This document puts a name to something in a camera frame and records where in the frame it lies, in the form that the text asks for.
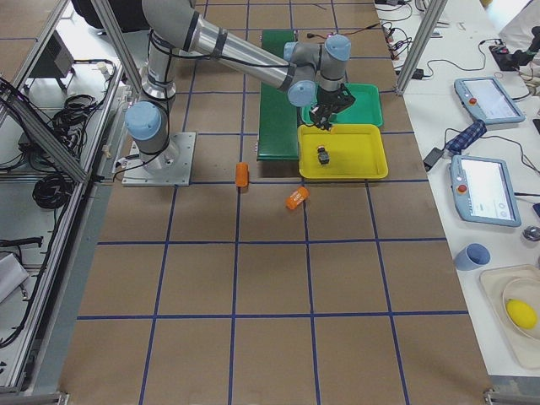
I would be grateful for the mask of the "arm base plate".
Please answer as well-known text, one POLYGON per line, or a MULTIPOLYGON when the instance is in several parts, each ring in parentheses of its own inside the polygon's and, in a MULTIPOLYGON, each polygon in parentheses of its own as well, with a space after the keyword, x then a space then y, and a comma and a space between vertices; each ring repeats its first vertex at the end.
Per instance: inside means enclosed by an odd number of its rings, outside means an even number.
POLYGON ((157 157, 142 155, 132 142, 135 159, 126 162, 121 183, 123 186, 188 186, 197 134, 176 132, 170 135, 168 148, 157 157))

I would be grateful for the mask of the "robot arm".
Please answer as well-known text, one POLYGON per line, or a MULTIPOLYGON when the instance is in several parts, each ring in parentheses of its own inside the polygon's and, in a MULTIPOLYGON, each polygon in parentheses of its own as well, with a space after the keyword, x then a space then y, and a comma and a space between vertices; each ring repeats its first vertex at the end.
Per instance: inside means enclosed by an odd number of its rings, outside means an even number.
POLYGON ((345 85, 351 42, 331 35, 321 44, 288 42, 281 57, 205 20, 192 1, 144 1, 150 28, 142 99, 169 109, 175 99, 178 59, 213 59, 284 92, 291 105, 310 107, 311 122, 329 130, 333 115, 355 98, 345 85))

